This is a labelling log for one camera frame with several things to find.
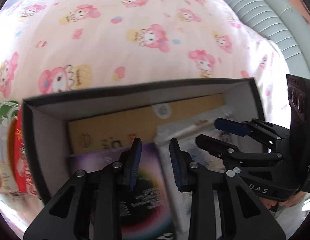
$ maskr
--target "bed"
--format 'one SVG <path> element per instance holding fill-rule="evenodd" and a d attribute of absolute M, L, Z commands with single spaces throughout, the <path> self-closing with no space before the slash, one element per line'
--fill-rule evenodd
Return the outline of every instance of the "bed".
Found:
<path fill-rule="evenodd" d="M 0 101 L 254 76 L 266 120 L 289 127 L 289 72 L 310 79 L 310 30 L 286 0 L 7 0 L 0 12 Z"/>

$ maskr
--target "label sticker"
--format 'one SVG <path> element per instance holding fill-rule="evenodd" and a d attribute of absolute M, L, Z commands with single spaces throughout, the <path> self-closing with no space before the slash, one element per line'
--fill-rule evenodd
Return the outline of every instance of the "label sticker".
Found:
<path fill-rule="evenodd" d="M 168 119 L 172 115 L 172 109 L 168 103 L 152 105 L 152 108 L 158 118 Z"/>

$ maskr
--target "purple book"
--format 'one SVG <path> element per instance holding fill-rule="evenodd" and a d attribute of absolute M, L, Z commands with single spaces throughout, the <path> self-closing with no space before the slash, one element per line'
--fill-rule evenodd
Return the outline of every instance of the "purple book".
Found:
<path fill-rule="evenodd" d="M 70 173 L 98 171 L 117 161 L 127 149 L 73 155 Z M 158 151 L 154 143 L 143 145 L 134 190 L 119 195 L 122 237 L 125 240 L 176 239 Z"/>

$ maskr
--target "human hand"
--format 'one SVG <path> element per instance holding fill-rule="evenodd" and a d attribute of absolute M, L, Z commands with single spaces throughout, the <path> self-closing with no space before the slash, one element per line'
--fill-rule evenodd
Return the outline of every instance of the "human hand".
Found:
<path fill-rule="evenodd" d="M 267 209 L 271 209 L 272 206 L 276 206 L 277 205 L 277 201 L 276 200 L 271 200 L 271 199 L 267 199 L 267 198 L 263 198 L 263 197 L 260 197 L 259 199 L 260 199 L 260 201 L 264 204 L 264 206 Z"/>
<path fill-rule="evenodd" d="M 284 202 L 279 202 L 279 206 L 284 206 L 284 207 L 292 207 L 295 206 L 296 204 L 300 203 L 306 195 L 306 192 L 300 191 L 296 195 L 291 196 L 288 200 Z"/>

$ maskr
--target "camera lens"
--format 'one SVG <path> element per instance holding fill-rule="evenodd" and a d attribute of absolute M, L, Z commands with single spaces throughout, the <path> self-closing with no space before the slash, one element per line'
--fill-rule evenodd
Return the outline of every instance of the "camera lens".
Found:
<path fill-rule="evenodd" d="M 298 97 L 297 109 L 302 114 L 304 111 L 304 100 L 302 96 Z"/>
<path fill-rule="evenodd" d="M 292 98 L 292 88 L 288 88 L 287 93 L 288 93 L 288 100 L 290 100 Z"/>
<path fill-rule="evenodd" d="M 292 101 L 293 101 L 294 106 L 297 106 L 297 93 L 295 89 L 293 89 L 293 92 L 292 92 Z"/>

